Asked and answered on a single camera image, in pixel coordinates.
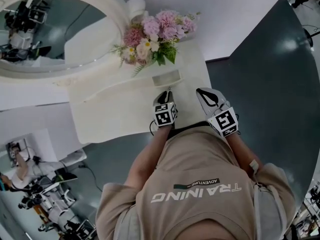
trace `wrist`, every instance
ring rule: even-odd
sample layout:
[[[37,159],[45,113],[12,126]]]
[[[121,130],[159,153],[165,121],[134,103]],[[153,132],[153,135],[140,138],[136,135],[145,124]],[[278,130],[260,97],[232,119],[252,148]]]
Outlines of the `wrist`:
[[[236,131],[236,132],[231,133],[228,136],[226,136],[225,139],[226,139],[227,142],[229,142],[231,140],[234,140],[237,137],[239,137],[239,136],[238,136],[238,132]]]
[[[169,125],[165,125],[165,126],[162,126],[158,129],[157,132],[159,133],[169,133],[172,129],[172,124],[169,124]]]

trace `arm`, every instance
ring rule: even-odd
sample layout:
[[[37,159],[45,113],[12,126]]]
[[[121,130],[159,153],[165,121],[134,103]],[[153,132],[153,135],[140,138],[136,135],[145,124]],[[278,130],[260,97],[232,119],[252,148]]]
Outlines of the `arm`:
[[[18,163],[18,169],[16,170],[16,175],[20,180],[24,180],[28,172],[28,165],[19,152],[15,152],[15,158]]]
[[[172,126],[168,125],[158,129],[152,141],[134,160],[124,185],[142,190],[156,168],[171,128]]]
[[[251,178],[254,170],[251,168],[250,163],[253,160],[259,165],[259,170],[264,166],[260,159],[247,147],[247,145],[242,141],[237,133],[233,133],[225,137],[228,142],[230,148],[233,151],[235,159],[237,160],[240,168],[244,170],[248,176]]]

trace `white wall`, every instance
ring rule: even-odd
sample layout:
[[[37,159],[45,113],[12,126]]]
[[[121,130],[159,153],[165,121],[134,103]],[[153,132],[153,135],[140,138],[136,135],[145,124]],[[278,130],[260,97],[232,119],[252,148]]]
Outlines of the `white wall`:
[[[24,137],[43,161],[59,161],[84,146],[68,103],[0,112],[0,126],[0,145]]]
[[[165,9],[201,12],[196,39],[207,61],[230,56],[277,1],[146,0],[146,9],[151,15]]]
[[[66,89],[54,84],[0,82],[0,111],[68,101]]]

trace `beige hoodie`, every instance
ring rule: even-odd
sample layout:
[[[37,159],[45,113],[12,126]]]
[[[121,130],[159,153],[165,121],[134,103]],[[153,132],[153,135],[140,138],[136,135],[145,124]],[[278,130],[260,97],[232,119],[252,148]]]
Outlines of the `beige hoodie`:
[[[273,185],[290,223],[295,200],[282,169],[265,165],[259,183]],[[100,240],[112,240],[121,212],[136,204],[146,240],[173,240],[187,227],[213,220],[237,240],[256,238],[254,182],[242,170],[227,142],[209,126],[185,130],[167,141],[157,169],[136,189],[109,183],[97,212]]]

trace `gray floor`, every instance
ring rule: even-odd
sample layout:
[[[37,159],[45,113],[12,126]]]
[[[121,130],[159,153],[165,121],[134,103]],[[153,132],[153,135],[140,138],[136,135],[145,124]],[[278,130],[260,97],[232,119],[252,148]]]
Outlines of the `gray floor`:
[[[320,83],[316,64],[293,10],[280,0],[229,60],[207,63],[212,87],[239,114],[243,140],[264,163],[282,167],[301,204],[320,148]],[[85,148],[97,184],[123,183],[149,133]],[[93,220],[101,193],[88,169],[73,171],[75,211]]]
[[[51,46],[47,57],[55,59],[65,52],[65,43],[85,27],[106,15],[81,0],[46,0],[50,9],[45,24],[34,35],[34,43]]]

